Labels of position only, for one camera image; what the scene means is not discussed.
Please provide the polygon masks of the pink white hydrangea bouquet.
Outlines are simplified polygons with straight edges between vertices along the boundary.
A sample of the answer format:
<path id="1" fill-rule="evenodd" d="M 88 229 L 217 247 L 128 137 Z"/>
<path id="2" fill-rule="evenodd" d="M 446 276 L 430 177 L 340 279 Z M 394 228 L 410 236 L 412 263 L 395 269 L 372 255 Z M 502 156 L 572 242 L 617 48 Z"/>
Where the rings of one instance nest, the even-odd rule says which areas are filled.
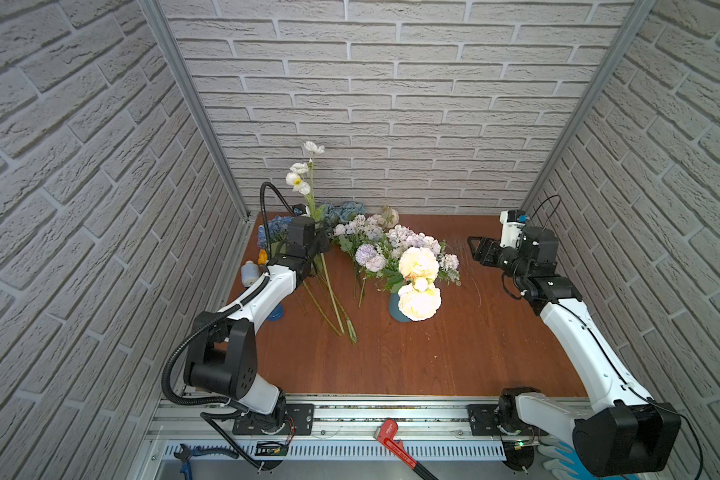
<path id="1" fill-rule="evenodd" d="M 439 279 L 461 284 L 459 258 L 447 251 L 444 242 L 402 225 L 388 230 L 385 238 L 389 246 L 388 264 L 394 266 L 405 281 L 424 278 L 430 282 Z"/>

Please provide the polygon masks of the white poppy flower stem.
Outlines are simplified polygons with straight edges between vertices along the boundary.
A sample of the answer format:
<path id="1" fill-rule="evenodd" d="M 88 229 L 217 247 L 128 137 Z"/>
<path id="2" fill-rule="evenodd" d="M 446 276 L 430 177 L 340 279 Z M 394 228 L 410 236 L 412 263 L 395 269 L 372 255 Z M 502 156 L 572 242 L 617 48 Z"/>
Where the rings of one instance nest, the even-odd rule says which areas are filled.
<path id="1" fill-rule="evenodd" d="M 324 226 L 326 219 L 325 207 L 318 207 L 315 197 L 315 159 L 325 153 L 325 147 L 313 141 L 307 140 L 302 148 L 306 154 L 303 162 L 297 162 L 290 166 L 286 175 L 286 184 L 301 195 L 306 202 L 306 215 L 312 218 L 319 226 Z M 315 275 L 315 283 L 318 290 L 327 295 L 330 309 L 325 311 L 320 305 L 313 289 L 307 285 L 307 293 L 318 310 L 318 313 L 327 326 L 337 335 L 346 337 L 352 345 L 358 341 L 355 327 L 351 318 L 344 310 L 332 288 L 329 271 L 324 253 L 320 253 L 312 267 Z"/>

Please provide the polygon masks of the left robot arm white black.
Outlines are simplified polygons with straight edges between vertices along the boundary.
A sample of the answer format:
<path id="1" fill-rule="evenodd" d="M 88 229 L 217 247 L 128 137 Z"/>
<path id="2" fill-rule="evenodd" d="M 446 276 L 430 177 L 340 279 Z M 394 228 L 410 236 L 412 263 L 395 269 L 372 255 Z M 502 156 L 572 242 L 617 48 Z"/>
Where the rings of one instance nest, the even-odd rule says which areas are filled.
<path id="1" fill-rule="evenodd" d="M 203 311 L 192 332 L 169 354 L 160 386 L 168 401 L 182 406 L 220 404 L 231 413 L 203 412 L 201 418 L 231 447 L 237 457 L 259 472 L 268 472 L 279 460 L 256 460 L 221 426 L 223 421 L 250 419 L 263 432 L 277 433 L 296 427 L 287 416 L 282 389 L 257 372 L 256 333 L 266 318 L 310 275 L 316 258 L 330 249 L 325 223 L 312 218 L 314 207 L 287 210 L 285 251 L 266 263 L 266 268 L 245 293 L 221 310 Z"/>

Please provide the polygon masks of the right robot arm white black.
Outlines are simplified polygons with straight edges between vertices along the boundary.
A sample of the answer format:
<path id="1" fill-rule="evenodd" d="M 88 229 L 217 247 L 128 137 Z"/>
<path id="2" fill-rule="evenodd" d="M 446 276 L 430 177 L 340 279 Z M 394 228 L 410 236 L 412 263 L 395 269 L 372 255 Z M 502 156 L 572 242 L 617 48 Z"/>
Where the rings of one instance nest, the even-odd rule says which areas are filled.
<path id="1" fill-rule="evenodd" d="M 592 320 L 583 296 L 557 272 L 558 240 L 542 227 L 509 222 L 501 239 L 470 236 L 472 258 L 512 280 L 562 346 L 587 392 L 591 414 L 530 387 L 507 388 L 497 416 L 505 427 L 536 427 L 573 447 L 595 477 L 663 470 L 689 419 L 660 403 L 617 357 Z"/>

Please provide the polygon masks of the peach rose flower stem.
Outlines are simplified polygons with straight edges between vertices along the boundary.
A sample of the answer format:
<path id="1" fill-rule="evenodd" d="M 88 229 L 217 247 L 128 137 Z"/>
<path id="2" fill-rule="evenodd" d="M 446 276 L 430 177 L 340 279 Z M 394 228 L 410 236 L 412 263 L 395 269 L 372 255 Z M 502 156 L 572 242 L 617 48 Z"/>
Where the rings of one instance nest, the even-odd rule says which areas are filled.
<path id="1" fill-rule="evenodd" d="M 405 250 L 398 262 L 402 286 L 393 293 L 400 296 L 399 308 L 411 322 L 432 318 L 442 304 L 441 292 L 435 285 L 440 265 L 436 255 L 425 247 Z"/>

